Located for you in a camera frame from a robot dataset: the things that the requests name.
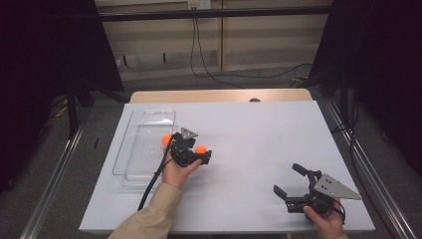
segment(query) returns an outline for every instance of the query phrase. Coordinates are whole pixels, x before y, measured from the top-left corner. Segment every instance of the white tabletop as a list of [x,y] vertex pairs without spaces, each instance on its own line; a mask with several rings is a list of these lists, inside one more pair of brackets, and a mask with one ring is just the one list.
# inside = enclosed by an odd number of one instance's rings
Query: white tabletop
[[[213,151],[210,163],[196,170],[185,185],[170,233],[315,230],[303,213],[288,213],[284,201],[273,193],[274,184],[288,196],[309,192],[308,178],[292,170],[293,163],[328,173],[357,191],[316,102],[128,104],[82,231],[109,233],[137,209],[142,194],[122,187],[112,174],[134,110],[175,111],[175,123],[198,132],[196,145]],[[344,230],[374,230],[361,200],[341,203],[346,210]]]

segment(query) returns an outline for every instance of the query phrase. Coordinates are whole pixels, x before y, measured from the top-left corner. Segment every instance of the human hand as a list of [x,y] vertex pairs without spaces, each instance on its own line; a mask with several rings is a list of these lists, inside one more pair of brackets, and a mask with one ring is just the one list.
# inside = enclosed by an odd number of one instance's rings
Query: human hand
[[[335,199],[332,206],[340,210],[339,198]],[[319,239],[336,239],[344,234],[342,216],[338,212],[329,210],[325,215],[320,216],[311,207],[305,206],[304,213],[316,225]]]
[[169,151],[165,157],[165,163],[162,170],[162,182],[182,189],[189,175],[201,165],[202,160],[198,159],[186,167],[181,167],[171,158]]

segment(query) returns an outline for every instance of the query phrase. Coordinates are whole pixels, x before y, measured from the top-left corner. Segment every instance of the cable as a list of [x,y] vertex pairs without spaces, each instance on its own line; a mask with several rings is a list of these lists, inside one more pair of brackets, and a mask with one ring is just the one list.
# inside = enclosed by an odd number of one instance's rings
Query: cable
[[344,130],[349,130],[349,132],[350,132],[350,140],[349,140],[348,153],[349,153],[349,157],[350,157],[350,161],[351,161],[353,170],[354,170],[354,172],[355,172],[355,174],[357,176],[357,179],[359,181],[360,186],[363,189],[363,192],[365,192],[366,195],[367,195],[366,198],[369,200],[369,202],[371,203],[372,207],[375,209],[376,214],[380,218],[383,226],[387,230],[387,232],[390,235],[390,237],[391,238],[394,238],[393,233],[391,232],[390,228],[387,226],[384,218],[381,217],[381,213],[379,212],[378,208],[375,206],[375,203],[373,202],[372,198],[367,193],[368,190],[367,190],[365,184],[363,183],[362,178],[360,177],[359,171],[357,170],[356,162],[354,161],[354,156],[353,156],[353,144],[354,144],[354,141],[355,141],[354,127],[356,126],[357,120],[358,120],[358,117],[359,117],[359,113],[358,113],[358,97],[356,96],[356,93],[353,94],[352,107],[351,107],[351,111],[350,111],[349,117],[351,117],[351,125],[349,125],[348,128],[346,128]]
[[338,214],[340,214],[341,215],[341,217],[342,217],[342,220],[343,220],[343,224],[344,224],[344,221],[345,221],[345,209],[344,209],[344,207],[343,207],[343,205],[339,202],[339,201],[337,201],[337,200],[334,200],[334,202],[336,202],[336,203],[338,203],[338,205],[340,205],[340,207],[341,207],[341,210],[338,210],[337,208],[335,208],[335,207],[331,207],[334,211],[336,211]]
[[[191,71],[192,71],[192,73],[193,73],[193,75],[195,75],[195,76],[197,76],[197,77],[200,77],[200,78],[208,78],[208,77],[210,77],[212,80],[214,80],[215,82],[218,82],[218,83],[222,83],[222,84],[226,84],[226,85],[229,85],[229,86],[233,86],[233,87],[236,87],[236,88],[240,88],[240,89],[245,89],[244,87],[241,87],[241,86],[238,86],[238,85],[236,85],[236,84],[232,84],[232,83],[228,83],[228,82],[223,82],[223,81],[220,81],[220,80],[217,80],[217,79],[215,79],[209,72],[208,72],[208,69],[207,69],[207,67],[206,67],[206,65],[205,65],[205,60],[204,60],[204,56],[202,55],[202,46],[201,46],[201,41],[199,40],[200,38],[199,38],[199,28],[198,28],[198,19],[196,19],[196,18],[194,18],[194,19],[192,19],[193,20],[193,38],[192,38],[192,51],[190,52],[190,69],[191,69]],[[193,67],[192,67],[192,55],[193,55],[193,49],[194,49],[194,47],[195,47],[195,36],[197,37],[197,41],[198,41],[198,45],[199,45],[199,53],[201,54],[201,59],[202,59],[202,65],[204,66],[204,69],[205,69],[205,72],[207,73],[207,75],[208,76],[200,76],[200,75],[198,75],[198,74],[196,74],[195,73],[195,71],[193,70]]]
[[[197,77],[200,77],[200,78],[211,78],[211,79],[213,79],[214,81],[216,81],[218,83],[223,83],[223,84],[227,84],[227,85],[234,86],[234,87],[237,87],[237,88],[245,89],[244,87],[241,87],[241,86],[238,86],[238,85],[235,85],[235,84],[231,84],[231,83],[227,83],[227,82],[222,82],[220,80],[215,79],[214,77],[241,77],[241,78],[251,78],[251,79],[270,79],[270,78],[276,78],[276,77],[283,76],[283,75],[285,75],[287,73],[290,73],[290,72],[294,72],[295,73],[295,77],[296,77],[296,69],[297,68],[302,67],[302,66],[311,66],[312,65],[312,63],[303,63],[303,64],[300,64],[300,65],[297,65],[297,66],[291,68],[290,70],[287,70],[285,72],[282,72],[280,74],[276,74],[276,75],[272,75],[272,76],[266,76],[266,77],[262,77],[262,76],[261,77],[258,77],[258,76],[247,76],[247,75],[238,75],[238,74],[212,74],[211,75],[209,73],[208,69],[206,68],[205,60],[204,60],[204,57],[203,57],[203,54],[202,54],[201,40],[200,40],[200,37],[199,37],[198,20],[196,18],[193,19],[193,25],[194,26],[193,26],[192,49],[191,49],[191,53],[190,53],[190,69],[191,69],[192,73],[195,76],[197,76]],[[192,58],[193,58],[193,50],[195,48],[195,36],[197,38],[198,45],[199,45],[199,52],[200,52],[200,55],[201,55],[202,65],[203,65],[203,67],[205,69],[205,72],[207,73],[207,76],[198,75],[193,70]],[[296,82],[296,80],[294,80],[294,82],[289,86],[289,88],[291,88],[295,84],[295,82]]]
[[158,166],[158,169],[154,172],[154,176],[152,177],[151,181],[146,187],[145,192],[143,193],[142,199],[140,200],[139,207],[137,208],[138,211],[143,208],[143,205],[145,204],[146,198],[148,197],[148,194],[151,191],[152,186],[157,180],[159,174],[161,174],[161,171],[164,169],[165,165],[167,165],[167,163],[173,159],[173,158],[170,158],[168,161],[165,161],[165,157],[167,156],[167,153],[170,150],[170,146],[171,146],[171,142],[173,141],[173,138],[174,136],[172,135],[171,138],[168,140],[167,148],[165,149],[164,155],[162,156],[162,160]]

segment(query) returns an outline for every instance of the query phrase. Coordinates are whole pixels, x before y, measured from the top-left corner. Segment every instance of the beige sleeve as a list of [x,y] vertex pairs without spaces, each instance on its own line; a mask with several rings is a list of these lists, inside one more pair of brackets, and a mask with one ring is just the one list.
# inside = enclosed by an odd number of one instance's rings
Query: beige sleeve
[[179,205],[182,191],[160,183],[149,202],[142,210],[135,212],[109,236],[109,239],[165,239],[173,222],[173,214]]
[[346,234],[343,234],[342,236],[338,237],[337,239],[348,239]]

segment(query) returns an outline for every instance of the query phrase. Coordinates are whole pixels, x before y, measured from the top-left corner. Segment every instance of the black metal pole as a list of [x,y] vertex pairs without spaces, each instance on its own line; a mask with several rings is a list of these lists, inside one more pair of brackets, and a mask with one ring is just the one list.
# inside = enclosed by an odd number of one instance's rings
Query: black metal pole
[[341,72],[340,80],[340,117],[343,127],[350,126],[348,121],[348,79],[345,71]]
[[192,18],[225,18],[225,17],[258,17],[258,16],[290,16],[290,15],[320,15],[328,14],[330,6],[293,7],[293,8],[251,8],[251,9],[210,9],[184,10],[162,12],[136,13],[101,13],[98,16],[58,16],[57,19],[72,18],[76,21],[142,21],[165,19],[192,19]]
[[68,113],[69,113],[69,125],[70,131],[68,139],[72,139],[74,137],[75,132],[78,130],[78,114],[77,114],[77,107],[75,102],[75,95],[72,86],[72,81],[70,80],[69,76],[67,75],[66,70],[63,72],[65,81],[66,81],[66,98],[68,100]]

